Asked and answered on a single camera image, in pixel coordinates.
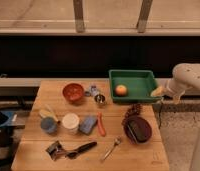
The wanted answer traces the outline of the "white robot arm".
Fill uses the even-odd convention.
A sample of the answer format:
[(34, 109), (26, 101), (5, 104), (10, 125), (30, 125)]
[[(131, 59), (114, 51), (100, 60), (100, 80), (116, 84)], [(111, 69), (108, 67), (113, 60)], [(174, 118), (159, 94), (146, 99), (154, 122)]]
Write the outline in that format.
[[(172, 77), (164, 86), (159, 86), (151, 92), (151, 97), (169, 96), (175, 104), (189, 89), (200, 91), (200, 63), (180, 63), (174, 66)], [(192, 155), (189, 171), (200, 171), (200, 131)]]

